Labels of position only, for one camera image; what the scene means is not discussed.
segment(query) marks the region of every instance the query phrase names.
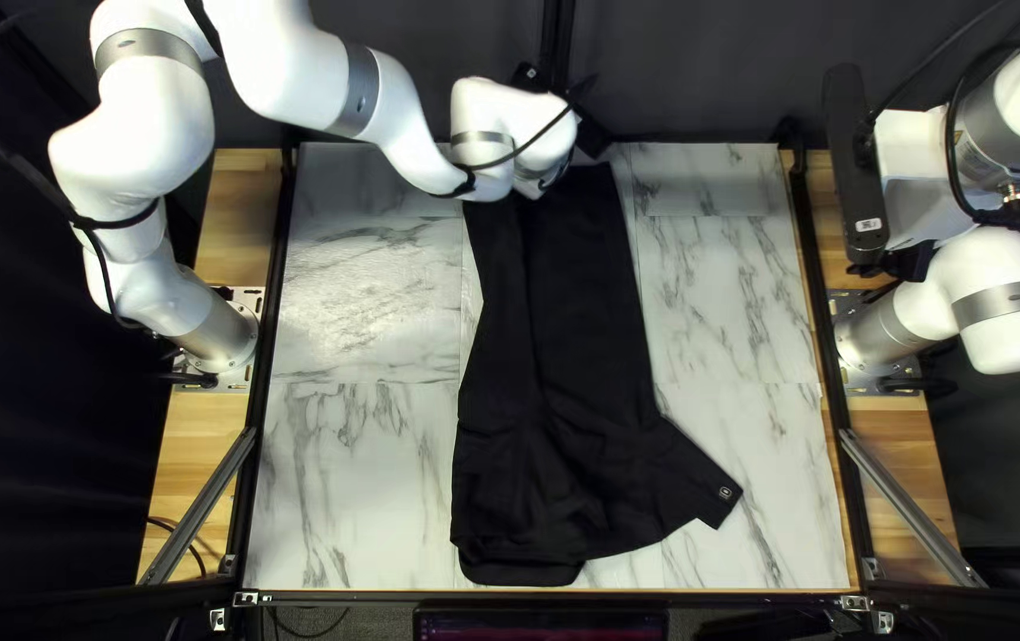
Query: barcode label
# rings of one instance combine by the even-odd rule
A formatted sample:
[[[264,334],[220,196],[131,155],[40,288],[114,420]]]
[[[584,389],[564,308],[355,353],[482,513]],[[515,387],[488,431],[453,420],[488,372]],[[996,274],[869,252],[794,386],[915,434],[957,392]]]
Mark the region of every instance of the barcode label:
[[[873,232],[875,229],[881,229],[880,217],[867,217],[855,224],[855,230],[858,232]]]

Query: black cable tie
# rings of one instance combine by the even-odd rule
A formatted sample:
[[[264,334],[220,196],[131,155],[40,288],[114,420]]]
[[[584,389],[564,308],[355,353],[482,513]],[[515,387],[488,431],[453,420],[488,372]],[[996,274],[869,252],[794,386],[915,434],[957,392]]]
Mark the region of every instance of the black cable tie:
[[[205,41],[209,42],[209,47],[217,53],[217,57],[225,59],[221,53],[221,38],[217,35],[217,28],[214,27],[209,15],[205,13],[205,7],[201,0],[186,0],[186,8],[190,10],[193,21],[198,22],[198,29],[205,36]]]
[[[471,192],[474,191],[474,181],[476,180],[476,177],[474,176],[474,171],[471,170],[471,168],[469,166],[466,166],[464,164],[454,163],[454,166],[457,166],[457,167],[465,170],[467,172],[467,180],[464,181],[462,184],[460,184],[458,187],[456,187],[454,189],[454,191],[451,192],[450,194],[428,194],[430,197],[432,197],[432,198],[458,198],[459,196],[461,196],[463,194],[469,194],[469,193],[471,193]]]
[[[134,227],[144,221],[153,215],[153,212],[158,211],[160,200],[160,197],[154,198],[147,209],[139,211],[130,217],[123,217],[121,220],[95,220],[92,217],[87,217],[72,211],[70,214],[71,225],[78,229],[126,229],[128,227]]]

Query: black garment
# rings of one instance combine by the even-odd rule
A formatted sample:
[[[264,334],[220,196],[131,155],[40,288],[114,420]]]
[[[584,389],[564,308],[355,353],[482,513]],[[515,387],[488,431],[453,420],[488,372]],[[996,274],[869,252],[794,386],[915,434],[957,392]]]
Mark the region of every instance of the black garment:
[[[566,585],[693,519],[718,527],[742,490],[656,407],[608,165],[464,211],[486,302],[454,451],[463,574]]]

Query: metal mounting plate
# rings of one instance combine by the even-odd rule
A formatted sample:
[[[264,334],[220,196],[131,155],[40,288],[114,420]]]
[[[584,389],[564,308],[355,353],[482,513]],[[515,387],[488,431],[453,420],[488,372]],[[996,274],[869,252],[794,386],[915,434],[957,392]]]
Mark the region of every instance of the metal mounting plate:
[[[863,304],[862,297],[867,293],[869,290],[827,290],[830,314],[858,313],[860,305]],[[921,367],[918,365],[917,356],[906,356],[895,362],[892,367],[895,367],[895,373],[889,375],[889,379],[921,378]],[[838,368],[844,374],[844,387],[847,396],[918,396],[921,394],[916,389],[879,391],[877,385],[879,377],[872,377],[866,372],[851,367],[843,358],[838,359]]]
[[[227,289],[233,296],[230,304],[246,315],[246,318],[250,319],[252,332],[254,332],[254,340],[256,340],[257,328],[261,323],[261,313],[265,310],[265,288],[227,285]],[[217,387],[205,389],[198,385],[176,384],[174,389],[183,392],[194,392],[195,394],[248,394],[249,388],[252,385],[252,360],[254,360],[257,354],[256,350],[254,350],[253,354],[253,356],[249,356],[249,359],[241,365],[217,374]],[[202,373],[194,362],[187,359],[186,354],[175,357],[172,371],[190,374]]]
[[[870,600],[861,594],[844,594],[838,598],[838,605],[849,612],[870,611]]]

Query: black curtain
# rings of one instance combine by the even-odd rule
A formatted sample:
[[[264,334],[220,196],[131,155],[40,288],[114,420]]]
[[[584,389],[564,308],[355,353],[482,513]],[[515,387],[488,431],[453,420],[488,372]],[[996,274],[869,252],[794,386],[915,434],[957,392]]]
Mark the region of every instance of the black curtain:
[[[0,43],[0,138],[44,168],[47,137],[89,108],[49,68]],[[81,251],[0,160],[0,598],[136,580],[163,347],[95,307]]]

